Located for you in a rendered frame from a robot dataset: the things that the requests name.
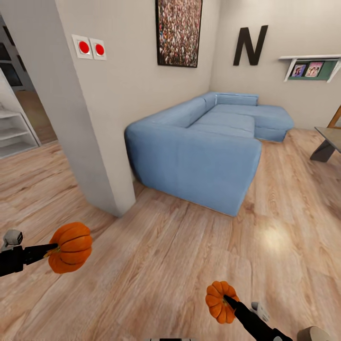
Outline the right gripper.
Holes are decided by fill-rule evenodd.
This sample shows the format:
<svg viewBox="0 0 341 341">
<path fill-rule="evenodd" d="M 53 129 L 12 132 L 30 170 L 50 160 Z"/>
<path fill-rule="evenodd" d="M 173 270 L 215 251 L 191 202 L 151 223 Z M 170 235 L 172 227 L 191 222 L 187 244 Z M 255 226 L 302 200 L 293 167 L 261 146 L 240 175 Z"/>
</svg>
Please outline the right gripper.
<svg viewBox="0 0 341 341">
<path fill-rule="evenodd" d="M 243 303 L 237 302 L 231 297 L 224 295 L 226 301 L 230 304 L 233 309 L 236 309 L 234 315 L 243 324 L 244 328 L 258 340 L 257 331 L 261 324 L 265 322 L 258 318 L 253 312 L 251 312 Z"/>
</svg>

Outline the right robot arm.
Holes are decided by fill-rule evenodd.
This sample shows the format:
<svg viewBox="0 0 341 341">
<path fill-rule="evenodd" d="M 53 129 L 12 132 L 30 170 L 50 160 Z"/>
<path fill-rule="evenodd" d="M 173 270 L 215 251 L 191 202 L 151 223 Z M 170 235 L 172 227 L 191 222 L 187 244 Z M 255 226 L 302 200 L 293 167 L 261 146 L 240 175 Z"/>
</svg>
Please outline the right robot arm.
<svg viewBox="0 0 341 341">
<path fill-rule="evenodd" d="M 265 323 L 269 323 L 269 313 L 260 302 L 251 302 L 251 308 L 248 309 L 243 303 L 227 295 L 224 295 L 224 298 L 233 309 L 236 309 L 234 315 L 256 341 L 293 341 L 277 328 L 271 329 Z"/>
</svg>

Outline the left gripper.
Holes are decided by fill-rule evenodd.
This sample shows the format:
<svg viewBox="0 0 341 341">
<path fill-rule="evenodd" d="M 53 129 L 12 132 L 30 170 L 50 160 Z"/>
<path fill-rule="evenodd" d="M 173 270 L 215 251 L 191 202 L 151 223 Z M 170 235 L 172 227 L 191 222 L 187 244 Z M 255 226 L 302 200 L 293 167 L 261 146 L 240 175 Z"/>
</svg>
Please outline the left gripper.
<svg viewBox="0 0 341 341">
<path fill-rule="evenodd" d="M 44 259 L 47 251 L 58 247 L 58 244 L 45 244 L 30 246 L 24 250 L 22 245 L 17 245 L 12 251 L 0 252 L 0 278 L 23 270 L 23 264 L 29 265 Z"/>
</svg>

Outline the pumpkin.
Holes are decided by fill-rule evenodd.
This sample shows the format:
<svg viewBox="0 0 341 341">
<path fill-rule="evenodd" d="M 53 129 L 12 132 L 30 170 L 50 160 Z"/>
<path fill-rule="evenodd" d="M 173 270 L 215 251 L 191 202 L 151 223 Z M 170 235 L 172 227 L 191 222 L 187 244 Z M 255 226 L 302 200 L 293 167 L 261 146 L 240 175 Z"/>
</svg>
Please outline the pumpkin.
<svg viewBox="0 0 341 341">
<path fill-rule="evenodd" d="M 231 297 L 239 302 L 239 297 L 235 289 L 226 281 L 214 281 L 206 289 L 206 304 L 209 307 L 210 314 L 220 323 L 232 323 L 236 316 L 230 304 L 224 298 L 224 295 Z"/>
<path fill-rule="evenodd" d="M 74 272 L 91 255 L 90 229 L 80 222 L 63 225 L 53 234 L 49 244 L 58 244 L 44 255 L 44 258 L 49 256 L 52 270 L 58 274 Z"/>
</svg>

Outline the pillar candle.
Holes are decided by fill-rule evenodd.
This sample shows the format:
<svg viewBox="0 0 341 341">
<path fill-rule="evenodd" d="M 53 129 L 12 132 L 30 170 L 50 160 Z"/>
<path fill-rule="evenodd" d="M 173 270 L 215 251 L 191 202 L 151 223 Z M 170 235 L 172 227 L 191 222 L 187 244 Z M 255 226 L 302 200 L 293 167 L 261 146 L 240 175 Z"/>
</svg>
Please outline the pillar candle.
<svg viewBox="0 0 341 341">
<path fill-rule="evenodd" d="M 298 341 L 334 341 L 332 337 L 322 328 L 316 325 L 309 326 L 297 334 Z"/>
</svg>

